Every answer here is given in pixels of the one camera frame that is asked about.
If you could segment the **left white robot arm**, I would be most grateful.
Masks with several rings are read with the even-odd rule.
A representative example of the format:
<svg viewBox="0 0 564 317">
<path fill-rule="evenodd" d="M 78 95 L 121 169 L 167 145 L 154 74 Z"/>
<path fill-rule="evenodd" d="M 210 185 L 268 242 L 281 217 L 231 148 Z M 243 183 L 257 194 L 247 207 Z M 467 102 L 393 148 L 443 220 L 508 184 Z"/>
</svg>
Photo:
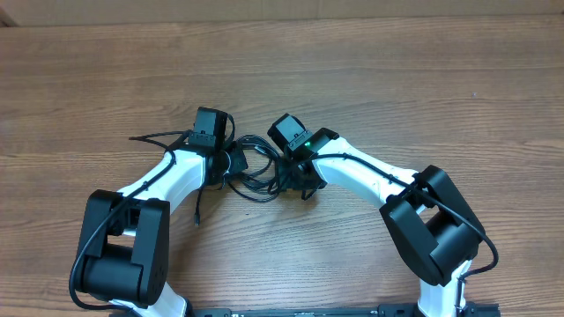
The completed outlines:
<svg viewBox="0 0 564 317">
<path fill-rule="evenodd" d="M 124 316 L 192 316 L 194 308 L 167 282 L 172 213 L 191 193 L 231 173 L 233 117 L 200 107 L 192 128 L 175 131 L 162 160 L 118 191 L 87 199 L 68 282 L 72 302 Z"/>
</svg>

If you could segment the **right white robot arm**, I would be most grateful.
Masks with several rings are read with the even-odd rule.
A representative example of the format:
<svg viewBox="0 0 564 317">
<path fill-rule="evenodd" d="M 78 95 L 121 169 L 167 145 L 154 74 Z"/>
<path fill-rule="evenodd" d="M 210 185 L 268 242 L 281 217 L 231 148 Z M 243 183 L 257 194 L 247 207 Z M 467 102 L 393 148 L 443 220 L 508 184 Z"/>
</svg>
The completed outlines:
<svg viewBox="0 0 564 317">
<path fill-rule="evenodd" d="M 311 132 L 289 114 L 277 119 L 268 135 L 284 153 L 285 180 L 305 180 L 312 190 L 339 185 L 380 211 L 400 257 L 420 285 L 416 304 L 381 306 L 382 314 L 489 314 L 464 297 L 465 278 L 486 232 L 441 168 L 417 172 L 386 164 L 330 129 Z"/>
</svg>

